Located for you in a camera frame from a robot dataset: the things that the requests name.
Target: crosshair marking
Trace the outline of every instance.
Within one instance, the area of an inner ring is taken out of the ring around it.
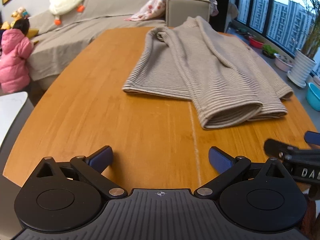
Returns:
[[[156,193],[157,195],[159,195],[160,197],[164,196],[166,193],[164,193],[163,191],[159,191]]]

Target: metal pivot screw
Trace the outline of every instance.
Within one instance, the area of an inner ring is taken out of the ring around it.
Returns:
[[[115,188],[112,188],[111,190],[109,190],[109,194],[113,195],[113,196],[120,196],[123,193],[124,193],[124,190],[119,187],[115,187]]]
[[[208,196],[212,194],[212,189],[207,187],[201,187],[197,190],[197,193],[201,196]]]

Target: hood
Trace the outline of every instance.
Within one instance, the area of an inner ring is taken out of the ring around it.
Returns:
[[[25,36],[18,29],[10,29],[3,33],[1,47],[5,54],[12,51]]]

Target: beige ribbed garment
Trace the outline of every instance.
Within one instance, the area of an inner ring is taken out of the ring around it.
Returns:
[[[257,53],[201,17],[150,30],[122,89],[191,100],[204,129],[281,117],[287,109],[280,99],[293,94]]]

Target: sofa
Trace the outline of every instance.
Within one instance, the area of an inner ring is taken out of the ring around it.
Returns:
[[[37,81],[43,90],[47,90],[69,63],[105,30],[124,27],[165,26],[164,17],[138,22],[125,21],[130,15],[138,12],[147,1],[85,0],[83,13],[72,10],[61,16],[62,24],[58,26],[54,24],[54,16],[48,10],[31,17],[29,19],[30,27],[39,30],[38,36],[32,39],[32,41],[39,41],[39,43],[28,59],[31,79]],[[193,0],[193,2],[199,3],[199,6],[203,7],[203,1]],[[170,12],[171,17],[181,15],[181,13],[175,13],[176,6],[173,8],[175,9]],[[208,12],[205,9],[202,8],[199,11],[204,11],[205,17],[208,17]],[[196,11],[193,14],[191,15],[193,17],[199,15]]]

